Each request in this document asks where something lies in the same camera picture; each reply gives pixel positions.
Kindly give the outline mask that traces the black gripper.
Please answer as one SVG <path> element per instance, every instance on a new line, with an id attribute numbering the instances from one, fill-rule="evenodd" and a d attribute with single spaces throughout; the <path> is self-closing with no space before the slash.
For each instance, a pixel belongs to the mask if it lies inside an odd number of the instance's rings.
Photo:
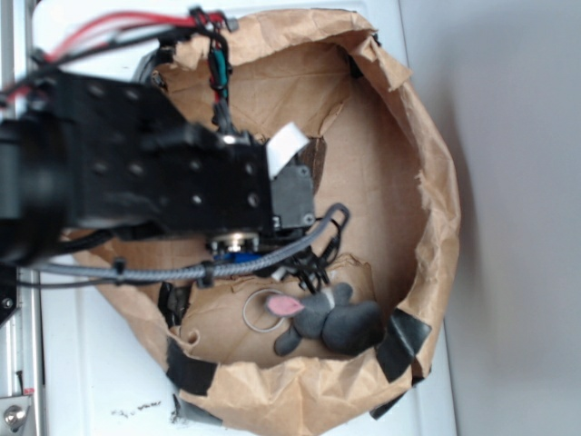
<path id="1" fill-rule="evenodd" d="M 207 248 L 221 253 L 270 253 L 303 238 L 316 222 L 313 181 L 303 163 L 289 163 L 270 181 L 261 203 L 269 221 L 260 229 L 234 229 L 208 237 Z"/>

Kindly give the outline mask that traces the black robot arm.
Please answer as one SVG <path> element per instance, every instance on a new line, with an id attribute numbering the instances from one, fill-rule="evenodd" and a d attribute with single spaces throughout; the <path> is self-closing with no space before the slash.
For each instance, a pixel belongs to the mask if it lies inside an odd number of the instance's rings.
<path id="1" fill-rule="evenodd" d="M 26 112 L 1 124 L 1 258 L 30 265 L 64 252 L 64 230 L 124 241 L 206 237 L 213 250 L 300 238 L 315 222 L 309 168 L 271 168 L 265 145 L 213 107 L 188 121 L 148 85 L 57 72 Z"/>

